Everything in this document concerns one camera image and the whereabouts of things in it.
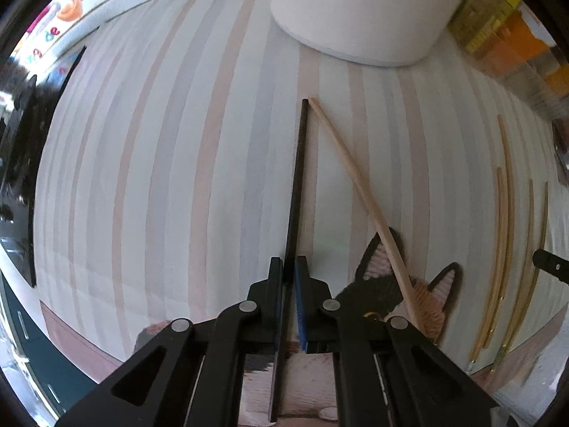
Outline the yellow green seasoning packet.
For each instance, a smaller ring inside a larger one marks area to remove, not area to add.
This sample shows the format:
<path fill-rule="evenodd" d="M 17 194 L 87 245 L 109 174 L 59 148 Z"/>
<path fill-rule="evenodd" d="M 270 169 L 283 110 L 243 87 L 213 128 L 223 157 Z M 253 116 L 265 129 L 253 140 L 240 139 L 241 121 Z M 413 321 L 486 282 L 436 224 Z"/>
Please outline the yellow green seasoning packet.
<path fill-rule="evenodd" d="M 520 6 L 522 0 L 462 0 L 448 28 L 459 46 L 474 54 Z"/>

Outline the black chopstick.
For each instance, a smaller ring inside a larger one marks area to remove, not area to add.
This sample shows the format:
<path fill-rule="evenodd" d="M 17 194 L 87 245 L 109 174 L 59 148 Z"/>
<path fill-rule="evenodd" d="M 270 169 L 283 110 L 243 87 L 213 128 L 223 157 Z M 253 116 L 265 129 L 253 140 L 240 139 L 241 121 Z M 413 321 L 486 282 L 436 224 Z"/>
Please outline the black chopstick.
<path fill-rule="evenodd" d="M 269 421 L 278 420 L 282 399 L 283 372 L 286 364 L 287 333 L 290 318 L 292 291 L 295 278 L 295 260 L 298 244 L 299 226 L 302 209 L 302 191 L 304 182 L 305 155 L 307 146 L 310 102 L 303 98 L 301 102 L 300 122 L 292 181 L 292 192 L 286 233 L 286 248 L 282 270 L 279 277 L 279 289 L 276 300 L 277 334 L 275 337 L 276 353 L 270 391 Z"/>

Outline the bamboo chopstick green band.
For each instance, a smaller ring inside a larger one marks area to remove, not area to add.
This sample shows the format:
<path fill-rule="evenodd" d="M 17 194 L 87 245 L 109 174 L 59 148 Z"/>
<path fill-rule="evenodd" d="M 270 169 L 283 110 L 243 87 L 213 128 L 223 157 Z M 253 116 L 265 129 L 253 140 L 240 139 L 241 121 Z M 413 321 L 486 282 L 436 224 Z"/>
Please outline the bamboo chopstick green band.
<path fill-rule="evenodd" d="M 517 295 L 514 306 L 511 312 L 511 317 L 508 321 L 508 326 L 504 334 L 504 338 L 500 343 L 496 359 L 493 362 L 493 368 L 497 368 L 504 361 L 505 356 L 510 351 L 512 344 L 519 332 L 520 327 L 525 319 L 528 305 L 531 301 L 531 272 L 530 272 L 530 256 L 533 242 L 534 232 L 534 215 L 535 215 L 535 202 L 534 202 L 534 184 L 531 179 L 528 182 L 528 214 L 527 214 L 527 231 L 525 241 L 525 251 L 523 256 L 522 269 L 517 288 Z"/>

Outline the orange white seasoning box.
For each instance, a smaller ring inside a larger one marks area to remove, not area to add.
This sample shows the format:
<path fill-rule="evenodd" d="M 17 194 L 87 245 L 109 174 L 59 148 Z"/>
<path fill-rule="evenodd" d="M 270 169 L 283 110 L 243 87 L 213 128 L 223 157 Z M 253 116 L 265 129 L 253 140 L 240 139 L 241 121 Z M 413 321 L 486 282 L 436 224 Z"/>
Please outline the orange white seasoning box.
<path fill-rule="evenodd" d="M 556 45 L 536 14 L 522 3 L 475 52 L 475 65 L 483 73 L 498 78 Z"/>

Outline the black gas stove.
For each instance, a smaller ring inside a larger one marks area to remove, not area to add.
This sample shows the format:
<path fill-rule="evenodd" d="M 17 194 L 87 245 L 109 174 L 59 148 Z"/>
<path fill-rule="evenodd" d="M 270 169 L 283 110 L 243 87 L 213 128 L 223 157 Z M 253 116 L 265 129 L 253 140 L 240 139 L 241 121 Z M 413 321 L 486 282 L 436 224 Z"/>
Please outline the black gas stove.
<path fill-rule="evenodd" d="M 1 247 L 31 287 L 34 265 L 34 212 L 38 167 L 56 106 L 85 46 L 55 62 L 42 81 L 23 82 L 1 139 Z"/>

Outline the light wooden chopstick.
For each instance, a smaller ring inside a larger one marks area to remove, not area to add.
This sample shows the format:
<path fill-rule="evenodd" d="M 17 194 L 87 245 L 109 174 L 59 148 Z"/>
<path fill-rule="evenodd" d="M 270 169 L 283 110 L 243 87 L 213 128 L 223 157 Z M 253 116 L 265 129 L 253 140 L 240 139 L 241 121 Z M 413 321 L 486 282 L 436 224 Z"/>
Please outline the light wooden chopstick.
<path fill-rule="evenodd" d="M 335 145 L 337 154 L 346 168 L 347 173 L 350 175 L 357 193 L 363 201 L 363 205 L 369 213 L 376 232 L 384 246 L 387 257 L 390 260 L 390 265 L 393 267 L 393 273 L 397 279 L 404 302 L 406 303 L 410 321 L 419 331 L 425 334 L 424 320 L 422 319 L 422 313 L 418 305 L 416 293 L 411 283 L 410 276 L 407 272 L 400 251 L 397 248 L 397 243 L 395 243 L 393 239 L 393 234 L 390 231 L 383 211 L 375 201 L 368 180 L 363 176 L 363 173 L 358 167 L 355 159 L 352 157 L 347 146 L 344 144 L 343 139 L 340 137 L 340 133 L 336 131 L 332 121 L 327 117 L 317 99 L 310 97 L 309 104 L 310 108 L 313 109 L 314 114 L 328 131 Z"/>

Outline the colourful wall stickers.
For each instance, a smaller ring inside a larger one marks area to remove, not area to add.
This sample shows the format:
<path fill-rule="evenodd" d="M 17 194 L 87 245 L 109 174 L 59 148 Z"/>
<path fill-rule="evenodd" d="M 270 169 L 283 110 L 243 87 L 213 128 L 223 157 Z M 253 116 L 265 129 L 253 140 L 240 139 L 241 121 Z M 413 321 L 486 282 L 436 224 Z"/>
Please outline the colourful wall stickers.
<path fill-rule="evenodd" d="M 9 59 L 26 68 L 45 53 L 83 16 L 84 0 L 52 0 L 33 20 Z"/>

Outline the striped cat placemat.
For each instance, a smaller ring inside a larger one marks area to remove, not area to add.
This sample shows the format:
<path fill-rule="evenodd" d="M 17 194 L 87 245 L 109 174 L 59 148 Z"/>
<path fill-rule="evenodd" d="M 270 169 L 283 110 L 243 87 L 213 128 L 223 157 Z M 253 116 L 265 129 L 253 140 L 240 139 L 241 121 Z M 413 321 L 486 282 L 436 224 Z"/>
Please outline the striped cat placemat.
<path fill-rule="evenodd" d="M 39 165 L 34 242 L 48 335 L 91 379 L 126 360 L 145 326 L 211 318 L 265 277 L 285 249 L 300 103 L 313 96 L 399 233 L 409 273 L 461 267 L 442 349 L 524 422 L 545 411 L 568 356 L 565 284 L 537 271 L 513 346 L 493 362 L 531 179 L 536 221 L 549 183 L 544 248 L 568 253 L 557 53 L 493 78 L 444 34 L 416 65 L 368 67 L 292 39 L 269 0 L 150 0 L 80 44 Z M 498 115 L 515 188 L 511 269 L 496 334 L 470 365 L 493 264 Z"/>

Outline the cream utensil holder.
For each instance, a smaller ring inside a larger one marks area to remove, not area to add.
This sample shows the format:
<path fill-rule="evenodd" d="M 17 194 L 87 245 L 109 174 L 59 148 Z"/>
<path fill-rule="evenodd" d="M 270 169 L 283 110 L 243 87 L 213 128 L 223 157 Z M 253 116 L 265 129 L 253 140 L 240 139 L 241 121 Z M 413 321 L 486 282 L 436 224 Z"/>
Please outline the cream utensil holder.
<path fill-rule="evenodd" d="M 461 0 L 270 0 L 278 25 L 299 42 L 377 67 L 424 58 Z"/>

